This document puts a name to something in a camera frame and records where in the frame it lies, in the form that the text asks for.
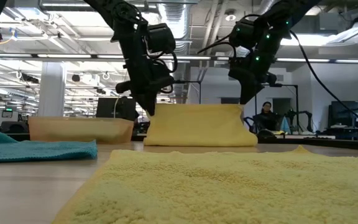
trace folded yellow towel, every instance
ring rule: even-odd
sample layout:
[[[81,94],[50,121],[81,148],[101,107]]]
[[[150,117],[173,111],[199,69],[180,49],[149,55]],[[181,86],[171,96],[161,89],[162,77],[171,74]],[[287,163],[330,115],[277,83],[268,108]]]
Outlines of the folded yellow towel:
[[[241,105],[157,104],[145,146],[255,146]]]
[[[113,151],[53,223],[358,224],[358,158]]]

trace person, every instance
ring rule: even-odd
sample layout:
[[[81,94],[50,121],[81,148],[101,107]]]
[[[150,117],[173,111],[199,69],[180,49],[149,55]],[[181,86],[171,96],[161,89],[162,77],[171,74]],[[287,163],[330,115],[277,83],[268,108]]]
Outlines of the person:
[[[261,128],[276,131],[277,115],[270,110],[271,108],[270,102],[263,103],[260,114],[255,116],[254,120]]]

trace wooden table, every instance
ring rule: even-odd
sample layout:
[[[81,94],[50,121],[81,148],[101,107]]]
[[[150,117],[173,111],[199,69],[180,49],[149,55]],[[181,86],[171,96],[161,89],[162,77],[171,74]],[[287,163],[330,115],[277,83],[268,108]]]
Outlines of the wooden table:
[[[91,161],[0,163],[0,223],[50,223],[59,209],[108,160],[115,149],[169,152],[283,152],[297,146],[259,144],[257,147],[144,147],[141,142],[99,146],[98,159]],[[327,156],[357,156],[358,150],[305,146]]]

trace blue towel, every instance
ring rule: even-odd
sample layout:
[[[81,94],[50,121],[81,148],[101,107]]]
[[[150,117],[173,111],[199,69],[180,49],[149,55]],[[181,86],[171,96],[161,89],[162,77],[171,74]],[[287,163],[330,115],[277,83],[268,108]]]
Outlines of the blue towel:
[[[95,159],[96,141],[92,142],[17,142],[0,133],[0,162]]]

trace computer monitor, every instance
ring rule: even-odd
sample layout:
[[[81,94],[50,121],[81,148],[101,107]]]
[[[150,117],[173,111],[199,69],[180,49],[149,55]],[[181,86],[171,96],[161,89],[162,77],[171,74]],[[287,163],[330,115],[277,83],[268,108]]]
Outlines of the computer monitor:
[[[358,101],[343,101],[343,103],[358,115]],[[338,101],[331,102],[331,110],[331,125],[340,123],[349,127],[358,126],[358,119]]]
[[[97,118],[114,118],[114,105],[116,104],[115,118],[135,121],[139,114],[136,111],[136,101],[127,97],[111,98],[99,97]]]

